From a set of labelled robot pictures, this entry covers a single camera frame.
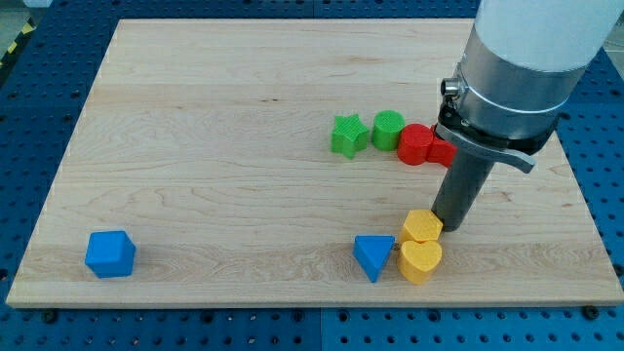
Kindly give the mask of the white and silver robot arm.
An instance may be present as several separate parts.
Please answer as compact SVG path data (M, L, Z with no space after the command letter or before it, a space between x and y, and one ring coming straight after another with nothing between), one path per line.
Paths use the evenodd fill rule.
M622 11L623 0L483 0L441 83L436 132L457 148L451 171L530 172Z

